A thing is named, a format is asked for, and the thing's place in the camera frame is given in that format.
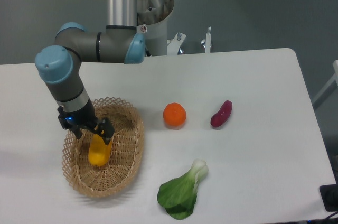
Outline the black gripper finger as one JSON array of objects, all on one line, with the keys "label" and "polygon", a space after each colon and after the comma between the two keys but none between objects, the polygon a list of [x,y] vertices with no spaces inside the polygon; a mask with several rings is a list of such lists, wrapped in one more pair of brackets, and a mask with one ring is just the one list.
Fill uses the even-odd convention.
[{"label": "black gripper finger", "polygon": [[82,131],[79,125],[76,125],[73,121],[72,117],[62,117],[61,115],[58,116],[58,120],[61,124],[61,127],[65,130],[69,130],[73,132],[76,139],[80,139],[82,137]]},{"label": "black gripper finger", "polygon": [[115,129],[108,117],[97,119],[94,126],[89,129],[95,135],[102,138],[105,145],[109,145],[115,133]]}]

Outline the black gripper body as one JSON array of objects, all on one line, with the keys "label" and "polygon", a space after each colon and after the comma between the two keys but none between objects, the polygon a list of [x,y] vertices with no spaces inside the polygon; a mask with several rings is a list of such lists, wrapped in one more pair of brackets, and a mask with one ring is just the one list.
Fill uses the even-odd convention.
[{"label": "black gripper body", "polygon": [[84,128],[85,126],[92,128],[97,120],[95,109],[90,99],[88,99],[87,103],[76,111],[66,111],[62,106],[59,106],[57,111],[62,117],[72,117],[74,123],[79,125],[81,128]]}]

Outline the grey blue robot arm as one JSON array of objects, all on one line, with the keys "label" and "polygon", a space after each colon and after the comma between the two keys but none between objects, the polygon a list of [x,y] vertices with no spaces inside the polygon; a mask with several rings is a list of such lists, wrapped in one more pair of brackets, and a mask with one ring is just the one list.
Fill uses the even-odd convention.
[{"label": "grey blue robot arm", "polygon": [[79,76],[83,62],[139,64],[167,53],[166,20],[174,0],[107,0],[104,32],[89,33],[78,23],[64,24],[54,44],[35,57],[35,66],[58,104],[63,129],[76,138],[88,130],[109,144],[115,132],[99,119]]}]

